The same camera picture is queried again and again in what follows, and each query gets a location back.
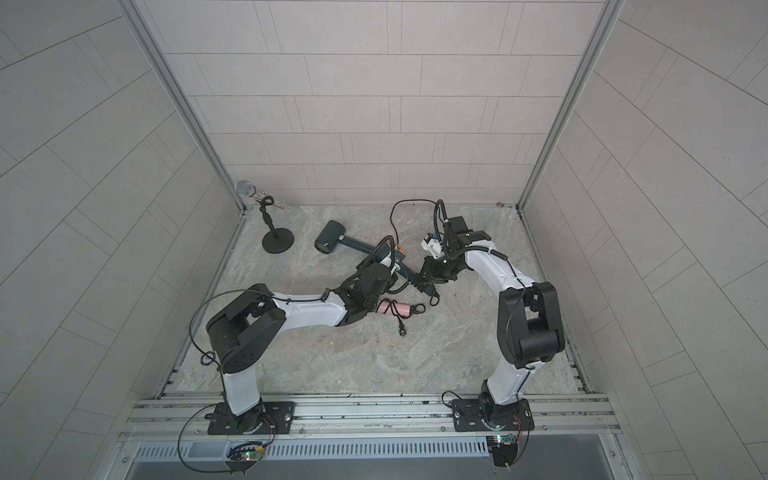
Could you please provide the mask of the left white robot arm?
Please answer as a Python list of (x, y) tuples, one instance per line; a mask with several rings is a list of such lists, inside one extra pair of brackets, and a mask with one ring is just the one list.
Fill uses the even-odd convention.
[(229, 431), (250, 434), (267, 423), (255, 365), (275, 337), (298, 328), (357, 322), (378, 309), (395, 281), (393, 267), (373, 262), (317, 297), (280, 296), (254, 284), (214, 315), (206, 331), (219, 360), (225, 413), (233, 421)]

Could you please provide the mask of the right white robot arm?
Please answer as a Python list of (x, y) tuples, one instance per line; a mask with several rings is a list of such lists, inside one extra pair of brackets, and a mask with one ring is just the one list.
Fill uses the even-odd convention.
[(454, 252), (438, 252), (435, 240), (424, 241), (422, 247), (428, 251), (422, 274), (429, 282), (453, 281), (469, 269), (498, 295), (495, 331), (500, 360), (481, 387), (480, 418), (490, 430), (520, 426), (524, 385), (565, 347), (555, 287), (522, 274), (490, 240)]

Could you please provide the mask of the pink hair dryer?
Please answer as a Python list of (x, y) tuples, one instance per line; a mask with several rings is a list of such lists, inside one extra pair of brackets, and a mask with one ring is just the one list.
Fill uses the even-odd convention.
[(409, 318), (419, 314), (417, 305), (400, 304), (393, 299), (382, 299), (376, 309), (380, 314), (391, 314), (398, 318)]

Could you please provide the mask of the green hair dryer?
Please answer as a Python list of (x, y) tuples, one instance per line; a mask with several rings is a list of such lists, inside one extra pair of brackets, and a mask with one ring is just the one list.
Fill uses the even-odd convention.
[(330, 220), (314, 242), (315, 248), (323, 254), (332, 253), (339, 245), (369, 254), (374, 250), (372, 245), (356, 240), (346, 235), (346, 228), (335, 220)]
[(387, 241), (384, 246), (384, 253), (391, 260), (394, 271), (404, 280), (412, 285), (420, 282), (418, 273), (405, 263), (405, 253), (399, 246), (392, 241)]

